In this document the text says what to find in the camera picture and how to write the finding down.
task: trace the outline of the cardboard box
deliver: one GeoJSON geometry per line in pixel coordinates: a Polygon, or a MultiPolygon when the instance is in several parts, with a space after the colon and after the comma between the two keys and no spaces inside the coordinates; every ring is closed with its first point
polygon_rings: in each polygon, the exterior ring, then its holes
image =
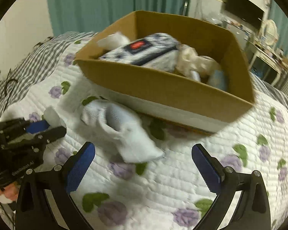
{"type": "Polygon", "coordinates": [[[254,103],[247,63],[234,35],[221,27],[185,16],[135,11],[97,34],[75,61],[101,96],[179,125],[217,132],[254,103]],[[106,62],[97,41],[120,31],[131,41],[168,33],[199,55],[214,58],[228,77],[229,93],[172,73],[106,62]]]}

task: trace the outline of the human hand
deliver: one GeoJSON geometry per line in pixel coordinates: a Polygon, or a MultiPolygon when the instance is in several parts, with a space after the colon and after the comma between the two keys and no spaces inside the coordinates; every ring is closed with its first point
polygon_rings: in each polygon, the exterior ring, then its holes
{"type": "Polygon", "coordinates": [[[18,188],[17,183],[13,182],[10,185],[4,188],[4,191],[0,189],[0,195],[4,195],[6,198],[10,200],[17,200],[18,198],[18,188]]]}

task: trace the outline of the bed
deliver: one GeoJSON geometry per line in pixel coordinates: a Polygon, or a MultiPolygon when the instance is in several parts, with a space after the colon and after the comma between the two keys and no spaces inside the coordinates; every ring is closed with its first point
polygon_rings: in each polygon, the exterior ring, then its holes
{"type": "MultiPolygon", "coordinates": [[[[56,37],[12,72],[11,77],[19,81],[32,79],[28,83],[18,81],[0,120],[40,120],[45,108],[53,106],[68,128],[64,138],[47,145],[44,164],[36,170],[63,164],[91,141],[96,157],[71,196],[94,229],[193,229],[215,198],[190,155],[192,146],[202,143],[223,165],[243,173],[255,169],[262,173],[271,228],[277,229],[288,216],[288,97],[251,74],[256,105],[237,122],[210,137],[163,124],[160,130],[164,137],[150,136],[166,152],[165,158],[145,165],[124,164],[117,161],[115,147],[80,120],[86,99],[102,96],[73,63],[75,53],[93,35],[67,33],[56,37]]],[[[0,82],[0,94],[4,83],[0,82]]],[[[142,120],[150,132],[152,118],[142,116],[142,120]]],[[[235,195],[220,227],[228,224],[239,195],[235,195]]]]}

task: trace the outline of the white desk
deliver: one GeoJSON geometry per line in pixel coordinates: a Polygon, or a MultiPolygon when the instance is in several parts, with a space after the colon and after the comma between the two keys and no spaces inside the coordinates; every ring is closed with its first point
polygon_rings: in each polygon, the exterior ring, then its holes
{"type": "MultiPolygon", "coordinates": [[[[254,53],[254,56],[248,66],[249,70],[252,68],[256,58],[260,58],[277,72],[276,78],[271,83],[272,86],[275,86],[275,84],[279,81],[281,73],[282,73],[282,68],[277,64],[277,62],[252,43],[249,43],[245,51],[246,52],[251,51],[252,53],[254,53]]],[[[269,72],[270,72],[270,69],[267,71],[263,79],[265,79],[268,76],[269,72]]]]}

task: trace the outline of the gray striped fabric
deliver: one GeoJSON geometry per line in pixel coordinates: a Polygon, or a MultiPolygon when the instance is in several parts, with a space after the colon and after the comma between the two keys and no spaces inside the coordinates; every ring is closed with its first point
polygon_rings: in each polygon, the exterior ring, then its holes
{"type": "Polygon", "coordinates": [[[57,36],[52,40],[42,44],[40,47],[31,52],[23,59],[13,70],[8,79],[16,79],[16,82],[10,82],[7,86],[7,96],[2,94],[6,84],[6,77],[0,81],[0,116],[2,115],[9,94],[12,92],[8,100],[8,106],[23,99],[28,92],[30,86],[43,81],[55,69],[60,55],[72,42],[92,37],[95,33],[77,33],[68,32],[57,36]]]}
{"type": "Polygon", "coordinates": [[[251,72],[249,72],[251,80],[252,80],[252,84],[255,90],[260,91],[266,95],[268,95],[269,97],[274,98],[274,96],[269,92],[268,88],[266,87],[265,83],[259,79],[256,75],[252,74],[251,72]]]}

